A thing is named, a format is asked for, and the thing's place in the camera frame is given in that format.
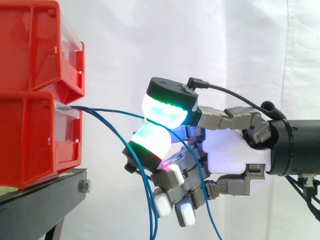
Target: blue cable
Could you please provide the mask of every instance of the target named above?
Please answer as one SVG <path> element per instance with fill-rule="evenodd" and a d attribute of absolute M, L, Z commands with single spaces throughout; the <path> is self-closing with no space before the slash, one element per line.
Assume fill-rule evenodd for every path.
<path fill-rule="evenodd" d="M 77 108 L 82 108 L 81 106 L 72 106 L 73 108 L 77 109 Z M 137 114 L 134 114 L 134 113 L 130 113 L 130 112 L 126 112 L 126 111 L 120 111 L 120 110 L 112 110 L 112 109 L 104 109 L 104 108 L 92 108 L 92 110 L 94 111 L 98 111 L 98 112 L 107 112 L 107 113 L 118 113 L 118 114 L 124 114 L 124 115 L 128 115 L 128 116 L 132 116 L 132 117 L 135 117 L 135 118 L 139 118 L 139 119 L 145 119 L 144 116 L 140 116 L 140 115 L 137 115 Z M 207 212 L 208 212 L 208 215 L 209 215 L 209 218 L 210 218 L 210 221 L 212 223 L 212 226 L 216 232 L 216 235 L 218 236 L 218 238 L 220 240 L 222 240 L 220 234 L 219 234 L 219 231 L 216 227 L 216 224 L 215 224 L 215 221 L 211 215 L 211 211 L 210 211 L 210 207 L 209 207 L 209 201 L 208 201 L 208 196 L 207 196 L 207 191 L 206 191 L 206 185 L 205 185 L 205 180 L 204 180 L 204 176 L 202 174 L 202 170 L 201 170 L 201 165 L 198 161 L 198 158 L 197 156 L 195 155 L 194 151 L 185 143 L 185 141 L 179 137 L 174 131 L 172 131 L 171 129 L 169 129 L 168 127 L 162 125 L 162 124 L 159 124 L 155 121 L 152 121 L 150 119 L 147 119 L 148 122 L 150 123 L 153 123 L 155 125 L 158 125 L 158 126 L 161 126 L 163 128 L 165 128 L 167 131 L 169 131 L 170 133 L 172 133 L 177 139 L 179 139 L 179 141 L 185 146 L 185 148 L 191 153 L 191 155 L 193 156 L 195 162 L 196 162 L 196 166 L 199 170 L 199 175 L 200 175 L 200 179 L 201 179 L 201 186 L 202 186 L 202 189 L 203 189 L 203 195 L 204 195 L 204 199 L 205 199 L 205 204 L 206 204 L 206 209 L 207 209 Z"/>
<path fill-rule="evenodd" d="M 158 231 L 158 214 L 157 214 L 155 199 L 154 199 L 150 184 L 148 182 L 146 173 L 145 173 L 143 166 L 140 163 L 136 153 L 133 151 L 131 146 L 124 140 L 124 138 L 118 133 L 118 131 L 111 125 L 111 123 L 109 123 L 104 117 L 102 117 L 95 110 L 92 110 L 91 108 L 88 108 L 88 107 L 80 107 L 80 106 L 75 107 L 75 108 L 80 109 L 88 114 L 93 115 L 94 117 L 99 119 L 102 123 L 104 123 L 122 141 L 122 143 L 125 145 L 125 147 L 129 150 L 129 152 L 133 156 L 133 159 L 141 172 L 141 176 L 142 176 L 142 180 L 143 180 L 143 184 L 144 184 L 144 189 L 145 189 L 145 193 L 146 193 L 146 197 L 147 197 L 148 209 L 149 209 L 149 221 L 150 221 L 150 239 L 155 240 L 156 236 L 157 236 L 157 231 Z M 152 217 L 151 206 L 154 211 L 154 219 L 155 219 L 154 232 L 153 232 L 153 217 Z"/>

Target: red plastic drawer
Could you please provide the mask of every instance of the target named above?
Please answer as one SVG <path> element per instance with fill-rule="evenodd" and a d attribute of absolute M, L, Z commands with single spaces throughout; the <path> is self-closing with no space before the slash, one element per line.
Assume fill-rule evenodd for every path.
<path fill-rule="evenodd" d="M 0 91 L 0 186 L 23 189 L 81 164 L 82 113 L 48 92 Z"/>
<path fill-rule="evenodd" d="M 61 103 L 85 95 L 85 46 L 54 0 L 0 1 L 0 91 L 46 91 Z"/>

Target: white fabric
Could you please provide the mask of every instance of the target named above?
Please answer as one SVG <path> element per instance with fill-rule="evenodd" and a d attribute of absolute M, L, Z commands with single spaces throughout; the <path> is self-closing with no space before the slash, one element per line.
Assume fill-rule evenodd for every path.
<path fill-rule="evenodd" d="M 151 77 L 182 83 L 196 77 L 257 104 L 271 100 L 290 119 L 320 119 L 318 2 L 60 0 L 85 42 L 86 96 L 77 104 L 141 114 Z M 218 91 L 198 92 L 200 105 L 244 106 Z M 115 113 L 105 116 L 127 140 L 142 125 Z M 106 127 L 84 115 L 81 167 L 88 168 L 92 189 L 66 217 L 62 240 L 148 239 L 143 184 L 125 172 L 123 149 Z M 209 203 L 222 238 L 319 239 L 319 223 L 286 180 L 266 179 L 251 196 L 221 195 Z M 203 206 L 191 227 L 179 227 L 175 214 L 160 219 L 157 239 L 218 238 Z"/>

